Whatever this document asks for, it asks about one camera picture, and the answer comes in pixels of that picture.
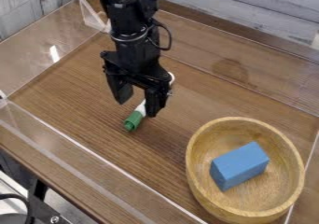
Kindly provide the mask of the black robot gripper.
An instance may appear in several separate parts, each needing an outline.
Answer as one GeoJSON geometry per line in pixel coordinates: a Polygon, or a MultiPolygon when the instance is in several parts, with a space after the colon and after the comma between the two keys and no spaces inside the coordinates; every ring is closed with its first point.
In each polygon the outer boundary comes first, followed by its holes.
{"type": "Polygon", "coordinates": [[[110,32],[115,50],[103,51],[105,73],[117,102],[123,105],[134,94],[134,87],[145,90],[146,115],[154,118],[166,107],[170,76],[161,65],[161,29],[143,28],[134,33],[110,32]]]}

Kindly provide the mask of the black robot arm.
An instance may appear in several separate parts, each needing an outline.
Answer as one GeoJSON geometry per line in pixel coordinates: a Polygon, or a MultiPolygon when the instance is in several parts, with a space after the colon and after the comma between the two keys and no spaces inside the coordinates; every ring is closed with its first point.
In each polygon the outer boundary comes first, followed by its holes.
{"type": "Polygon", "coordinates": [[[161,65],[161,53],[171,49],[161,44],[161,30],[167,26],[155,19],[158,0],[101,0],[110,19],[114,51],[103,51],[103,71],[119,104],[145,90],[146,115],[155,117],[166,107],[173,80],[161,65]]]}

